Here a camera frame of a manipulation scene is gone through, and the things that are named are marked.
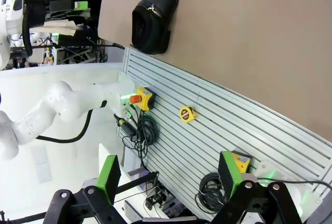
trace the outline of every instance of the keyboard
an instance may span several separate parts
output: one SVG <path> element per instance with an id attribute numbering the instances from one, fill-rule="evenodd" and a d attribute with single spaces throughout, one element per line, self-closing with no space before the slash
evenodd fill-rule
<path id="1" fill-rule="evenodd" d="M 128 202 L 124 201 L 124 214 L 131 222 L 142 220 L 143 216 Z"/>

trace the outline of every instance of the brown table surface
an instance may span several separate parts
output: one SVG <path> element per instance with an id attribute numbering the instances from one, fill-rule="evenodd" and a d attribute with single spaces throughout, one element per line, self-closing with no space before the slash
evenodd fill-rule
<path id="1" fill-rule="evenodd" d="M 140 0 L 103 0 L 99 36 L 129 46 Z M 332 140 L 331 0 L 179 0 L 156 58 Z"/>

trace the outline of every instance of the screw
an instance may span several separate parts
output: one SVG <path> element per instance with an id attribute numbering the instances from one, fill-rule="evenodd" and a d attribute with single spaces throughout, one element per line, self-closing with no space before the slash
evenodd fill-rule
<path id="1" fill-rule="evenodd" d="M 278 185 L 278 184 L 275 184 L 275 185 L 273 185 L 273 187 L 272 187 L 274 190 L 279 190 L 280 189 L 280 186 Z"/>
<path id="2" fill-rule="evenodd" d="M 252 188 L 252 184 L 251 183 L 249 183 L 249 182 L 247 182 L 246 184 L 245 184 L 245 187 L 247 188 L 247 189 L 251 189 Z"/>

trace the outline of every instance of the black leather shoe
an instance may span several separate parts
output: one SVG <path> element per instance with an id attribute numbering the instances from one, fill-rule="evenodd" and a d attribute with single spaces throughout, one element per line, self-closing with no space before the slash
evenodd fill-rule
<path id="1" fill-rule="evenodd" d="M 167 51 L 169 25 L 178 0 L 142 0 L 133 11 L 132 43 L 146 54 Z"/>

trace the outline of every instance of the tape measure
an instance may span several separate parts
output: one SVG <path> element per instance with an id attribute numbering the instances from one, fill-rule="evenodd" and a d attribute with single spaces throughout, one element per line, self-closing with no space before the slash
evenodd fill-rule
<path id="1" fill-rule="evenodd" d="M 193 108 L 190 106 L 184 106 L 180 109 L 179 112 L 180 118 L 183 122 L 189 123 L 193 121 L 196 117 L 195 112 L 193 111 Z"/>

